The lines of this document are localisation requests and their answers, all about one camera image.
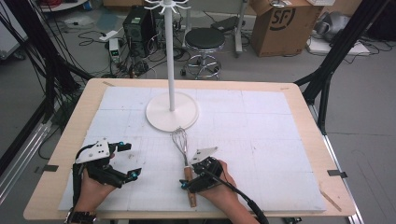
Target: person's hand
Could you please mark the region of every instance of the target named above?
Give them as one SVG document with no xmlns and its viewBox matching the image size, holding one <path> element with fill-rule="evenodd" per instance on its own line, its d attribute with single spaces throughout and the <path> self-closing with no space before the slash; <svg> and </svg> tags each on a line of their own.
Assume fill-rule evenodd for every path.
<svg viewBox="0 0 396 224">
<path fill-rule="evenodd" d="M 88 176 L 87 169 L 84 169 L 81 193 L 74 208 L 75 212 L 94 212 L 96 208 L 105 200 L 116 187 L 103 185 Z"/>
<path fill-rule="evenodd" d="M 228 173 L 227 163 L 224 161 L 219 162 L 223 169 L 220 179 L 236 187 L 233 177 Z M 198 194 L 212 202 L 233 224 L 259 223 L 246 207 L 238 201 L 237 194 L 223 184 L 201 191 Z"/>
</svg>

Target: black tape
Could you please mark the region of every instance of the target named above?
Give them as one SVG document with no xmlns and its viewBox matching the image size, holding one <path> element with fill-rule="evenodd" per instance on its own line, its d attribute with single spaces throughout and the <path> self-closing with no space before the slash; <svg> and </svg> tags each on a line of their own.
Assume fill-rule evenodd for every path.
<svg viewBox="0 0 396 224">
<path fill-rule="evenodd" d="M 347 173 L 340 172 L 339 170 L 328 170 L 327 173 L 329 174 L 329 176 L 339 175 L 341 176 L 341 178 L 347 177 Z"/>
<path fill-rule="evenodd" d="M 49 171 L 49 172 L 56 172 L 58 170 L 58 165 L 45 165 L 43 167 L 43 172 L 44 171 Z"/>
</svg>

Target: wristwatch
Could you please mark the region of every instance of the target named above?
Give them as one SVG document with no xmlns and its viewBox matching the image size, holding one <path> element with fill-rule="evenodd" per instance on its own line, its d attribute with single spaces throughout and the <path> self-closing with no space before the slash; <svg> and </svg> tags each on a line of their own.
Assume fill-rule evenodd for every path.
<svg viewBox="0 0 396 224">
<path fill-rule="evenodd" d="M 80 224 L 92 224 L 96 220 L 95 212 L 75 212 L 74 208 L 70 208 L 67 213 L 64 224 L 69 223 L 80 223 Z"/>
</svg>

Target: black bag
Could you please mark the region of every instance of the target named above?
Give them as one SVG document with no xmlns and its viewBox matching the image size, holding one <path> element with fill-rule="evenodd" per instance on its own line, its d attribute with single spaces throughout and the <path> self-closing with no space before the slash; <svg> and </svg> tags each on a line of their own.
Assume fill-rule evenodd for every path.
<svg viewBox="0 0 396 224">
<path fill-rule="evenodd" d="M 396 41 L 396 1 L 392 0 L 367 30 L 374 39 Z"/>
</svg>

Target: sf logo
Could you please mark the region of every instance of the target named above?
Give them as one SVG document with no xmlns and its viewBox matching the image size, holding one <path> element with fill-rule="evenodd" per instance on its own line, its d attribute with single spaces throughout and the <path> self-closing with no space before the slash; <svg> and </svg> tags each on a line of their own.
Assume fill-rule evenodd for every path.
<svg viewBox="0 0 396 224">
<path fill-rule="evenodd" d="M 295 8 L 275 11 L 274 17 L 271 20 L 270 30 L 279 31 L 288 27 L 294 18 L 295 12 Z"/>
</svg>

